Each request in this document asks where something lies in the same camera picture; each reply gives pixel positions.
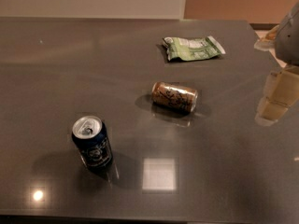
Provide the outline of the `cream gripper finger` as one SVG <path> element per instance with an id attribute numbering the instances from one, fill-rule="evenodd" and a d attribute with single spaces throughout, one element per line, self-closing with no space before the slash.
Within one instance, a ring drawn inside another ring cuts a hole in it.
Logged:
<path id="1" fill-rule="evenodd" d="M 278 25 L 269 30 L 264 36 L 260 37 L 254 44 L 254 48 L 261 51 L 268 51 L 275 46 L 278 33 Z"/>
<path id="2" fill-rule="evenodd" d="M 299 66 L 286 65 L 279 72 L 272 71 L 266 79 L 255 121 L 262 126 L 271 126 L 298 100 Z"/>

